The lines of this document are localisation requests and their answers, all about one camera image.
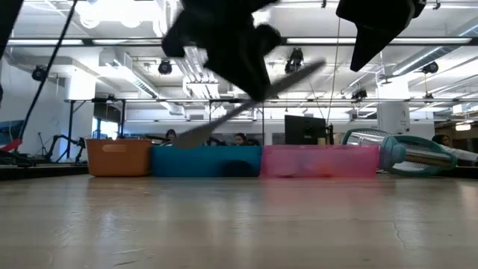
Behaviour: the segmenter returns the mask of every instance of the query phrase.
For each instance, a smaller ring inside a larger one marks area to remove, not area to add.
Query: black cable
[[[69,11],[68,17],[66,18],[65,26],[63,27],[63,30],[61,31],[60,38],[58,39],[58,43],[55,46],[55,50],[53,51],[52,56],[50,57],[50,61],[48,62],[48,65],[46,66],[46,70],[45,70],[46,75],[42,78],[42,81],[40,82],[40,85],[38,86],[37,93],[35,94],[35,97],[33,98],[33,101],[31,102],[30,108],[28,109],[27,116],[25,117],[25,121],[23,122],[22,130],[20,131],[20,134],[19,134],[19,139],[23,139],[23,135],[25,133],[28,120],[30,119],[31,112],[35,108],[38,98],[40,97],[40,94],[42,93],[43,86],[45,86],[46,80],[48,79],[50,70],[52,69],[52,66],[53,66],[53,62],[55,61],[55,58],[57,57],[58,51],[60,50],[61,43],[65,39],[66,32],[68,31],[69,23],[72,21],[73,15],[75,15],[75,7],[77,3],[78,3],[78,0],[73,0],[73,5],[71,10]]]

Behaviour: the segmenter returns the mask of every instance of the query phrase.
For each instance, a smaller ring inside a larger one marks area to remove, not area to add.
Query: white wall
[[[203,124],[201,122],[159,122],[159,123],[125,123],[125,130],[129,133],[155,133],[165,134],[168,129],[175,129],[177,132],[184,132],[188,129]],[[376,128],[377,121],[367,122],[332,122],[334,126],[334,133],[344,133],[350,129],[357,128]],[[226,123],[219,127],[216,133],[250,133],[261,134],[262,122],[254,123]],[[266,122],[264,125],[265,143],[272,144],[273,133],[283,133],[284,123],[281,122]],[[414,135],[431,139],[435,134],[435,127],[432,122],[412,122],[410,132],[408,135]]]
[[[39,82],[31,78],[29,72],[12,67],[5,60],[1,60],[1,85],[4,88],[4,98],[0,108],[0,122],[10,120],[24,120],[28,108],[37,92]],[[21,153],[36,154],[41,150],[38,132],[42,133],[43,142],[53,135],[68,135],[69,104],[65,103],[66,90],[56,84],[47,82],[40,98],[28,121]],[[85,104],[74,116],[73,139],[91,134],[93,120],[93,106]],[[46,143],[47,150],[51,141]],[[66,142],[58,143],[55,147],[53,159],[66,149]],[[76,147],[72,146],[72,156],[76,154]]]

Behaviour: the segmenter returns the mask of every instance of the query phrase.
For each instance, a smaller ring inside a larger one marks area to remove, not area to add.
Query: desk
[[[475,268],[478,182],[0,182],[0,268]]]

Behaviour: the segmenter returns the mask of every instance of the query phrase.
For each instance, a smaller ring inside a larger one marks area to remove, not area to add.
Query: white ceiling
[[[81,25],[80,16],[74,17],[74,23],[71,24],[68,31],[68,38],[76,37],[96,37],[96,38],[127,38],[127,37],[157,37],[153,31],[151,20],[154,19],[158,12],[158,7],[164,0],[157,1],[136,1],[133,3],[135,8],[131,10],[131,16],[134,12],[142,14],[145,21],[136,28],[127,28],[118,21],[101,22],[96,28],[87,29]],[[277,28],[283,37],[351,37],[355,36],[356,28],[354,24],[341,20],[340,29],[338,29],[338,17],[335,15],[337,2],[329,0],[325,9],[320,8],[320,1],[302,0],[302,4],[290,3],[294,0],[284,0],[281,4],[267,9],[270,12],[268,22]],[[401,34],[404,37],[444,37],[452,34],[457,28],[476,20],[478,24],[478,1],[442,1],[442,8],[439,10],[431,9],[432,5],[418,17],[412,20],[410,26]],[[53,1],[49,3],[43,0],[27,1],[19,17],[14,29],[13,37],[25,38],[57,38],[68,13],[69,5],[63,1]],[[97,91],[114,92],[117,94],[134,94],[136,88],[123,78],[104,72],[105,69],[90,64],[85,59],[88,55],[99,53],[102,48],[74,48],[61,49],[59,55],[76,59],[89,68],[95,70],[101,76],[104,76],[111,82],[109,87],[99,84]],[[47,56],[52,53],[50,48],[15,48],[14,53],[27,56]],[[159,75],[157,66],[164,53],[161,48],[140,48],[125,47],[118,48],[117,54],[127,53],[134,60],[134,71],[140,73],[151,85],[158,88],[163,96],[170,98],[186,98],[183,90],[183,75],[177,66],[173,66],[173,74]],[[281,46],[271,52],[265,61],[268,64],[268,71],[271,79],[276,79],[284,74],[284,64],[292,48],[290,46]],[[377,72],[381,70],[382,64],[390,66],[398,64],[405,59],[411,57],[417,52],[423,50],[423,47],[410,46],[390,46],[383,50],[382,59],[375,57],[361,72],[352,72],[349,70],[350,59],[353,53],[353,47],[335,47],[335,46],[305,46],[302,47],[305,62],[325,58],[327,60],[327,68],[321,73],[314,75],[309,81],[302,83],[291,89],[294,92],[294,98],[305,98],[312,94],[312,88],[318,96],[330,97],[332,91],[333,96],[340,97],[339,94],[349,93],[353,88],[350,84],[358,78],[366,75],[367,72]],[[466,60],[478,56],[476,47],[461,47],[456,51],[439,58],[436,62],[440,66],[440,72],[454,67]],[[426,85],[423,83],[423,75],[411,74],[407,78],[410,79],[409,86],[413,96],[422,97],[425,88],[429,90],[453,84],[462,79],[476,75],[478,62],[473,61],[463,67],[454,69],[453,71],[439,74],[433,78],[429,76]],[[229,88],[226,81],[218,78],[220,81],[220,92],[225,93]],[[369,89],[369,96],[373,96],[373,88],[375,81],[373,79],[365,79],[366,87]],[[443,94],[440,97],[460,96],[463,93],[478,91],[477,82],[467,84],[465,87],[459,87]]]

